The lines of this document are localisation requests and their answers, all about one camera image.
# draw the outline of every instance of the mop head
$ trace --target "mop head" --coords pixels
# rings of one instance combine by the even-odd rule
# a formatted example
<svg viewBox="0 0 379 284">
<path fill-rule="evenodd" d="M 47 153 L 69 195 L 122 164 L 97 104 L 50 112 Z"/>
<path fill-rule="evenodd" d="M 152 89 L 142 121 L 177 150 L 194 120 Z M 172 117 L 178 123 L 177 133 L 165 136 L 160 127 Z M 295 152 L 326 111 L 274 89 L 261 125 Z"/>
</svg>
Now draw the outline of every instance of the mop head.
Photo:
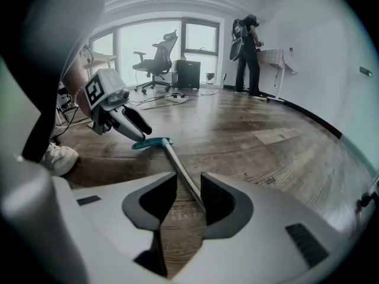
<svg viewBox="0 0 379 284">
<path fill-rule="evenodd" d="M 142 142 L 134 143 L 131 149 L 145 149 L 151 146 L 163 146 L 166 142 L 173 144 L 170 138 L 149 138 Z"/>
</svg>

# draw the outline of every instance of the chair headrest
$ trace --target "chair headrest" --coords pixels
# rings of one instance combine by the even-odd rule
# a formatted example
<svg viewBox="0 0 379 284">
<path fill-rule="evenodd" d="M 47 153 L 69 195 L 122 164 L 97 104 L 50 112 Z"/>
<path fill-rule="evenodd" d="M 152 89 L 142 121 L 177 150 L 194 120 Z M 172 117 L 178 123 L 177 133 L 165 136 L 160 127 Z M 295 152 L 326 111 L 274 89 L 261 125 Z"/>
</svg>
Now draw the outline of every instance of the chair headrest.
<svg viewBox="0 0 379 284">
<path fill-rule="evenodd" d="M 175 38 L 176 37 L 176 31 L 177 30 L 175 30 L 175 31 L 173 31 L 172 33 L 169 33 L 169 34 L 165 34 L 163 36 L 163 39 L 166 41 L 166 40 L 171 40 L 171 39 Z"/>
</svg>

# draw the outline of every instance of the black office chair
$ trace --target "black office chair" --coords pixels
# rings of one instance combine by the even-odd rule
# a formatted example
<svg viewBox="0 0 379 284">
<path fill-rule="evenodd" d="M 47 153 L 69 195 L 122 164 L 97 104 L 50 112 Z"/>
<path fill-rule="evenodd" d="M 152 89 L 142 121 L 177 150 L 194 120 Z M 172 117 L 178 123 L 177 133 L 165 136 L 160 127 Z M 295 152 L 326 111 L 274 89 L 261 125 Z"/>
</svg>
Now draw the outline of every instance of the black office chair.
<svg viewBox="0 0 379 284">
<path fill-rule="evenodd" d="M 154 88 L 155 85 L 163 85 L 166 86 L 166 91 L 168 91 L 171 87 L 170 83 L 155 81 L 155 76 L 159 76 L 165 80 L 165 78 L 163 78 L 161 75 L 167 74 L 171 69 L 172 62 L 170 59 L 170 54 L 178 39 L 176 30 L 170 34 L 165 34 L 163 36 L 163 39 L 164 41 L 160 42 L 159 44 L 153 44 L 153 46 L 157 48 L 154 59 L 143 60 L 143 56 L 146 53 L 142 53 L 140 51 L 134 52 L 134 54 L 140 55 L 141 62 L 133 65 L 133 69 L 139 70 L 141 72 L 147 72 L 147 77 L 150 77 L 150 74 L 153 75 L 150 82 L 146 82 L 141 85 L 143 93 L 146 93 L 145 88 L 148 86 Z"/>
</svg>

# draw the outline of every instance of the black speaker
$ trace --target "black speaker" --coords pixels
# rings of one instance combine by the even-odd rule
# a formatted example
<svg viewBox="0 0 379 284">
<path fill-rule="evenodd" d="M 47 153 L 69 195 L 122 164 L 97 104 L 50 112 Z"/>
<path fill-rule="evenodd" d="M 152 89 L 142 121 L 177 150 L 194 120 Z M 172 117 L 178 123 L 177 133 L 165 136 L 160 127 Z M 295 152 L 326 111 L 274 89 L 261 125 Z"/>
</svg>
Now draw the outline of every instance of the black speaker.
<svg viewBox="0 0 379 284">
<path fill-rule="evenodd" d="M 178 89 L 200 88 L 201 63 L 187 60 L 176 60 L 172 64 L 172 87 Z"/>
</svg>

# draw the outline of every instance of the chair armrest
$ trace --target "chair armrest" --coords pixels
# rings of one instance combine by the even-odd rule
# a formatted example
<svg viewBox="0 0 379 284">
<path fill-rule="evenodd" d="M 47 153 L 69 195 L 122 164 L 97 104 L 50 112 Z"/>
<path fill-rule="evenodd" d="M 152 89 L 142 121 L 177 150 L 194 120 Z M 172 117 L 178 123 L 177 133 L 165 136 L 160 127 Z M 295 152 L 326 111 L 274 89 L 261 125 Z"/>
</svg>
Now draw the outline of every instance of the chair armrest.
<svg viewBox="0 0 379 284">
<path fill-rule="evenodd" d="M 143 62 L 143 57 L 146 53 L 142 53 L 140 51 L 134 51 L 133 54 L 139 54 L 140 55 L 140 59 L 141 59 L 141 62 Z"/>
</svg>

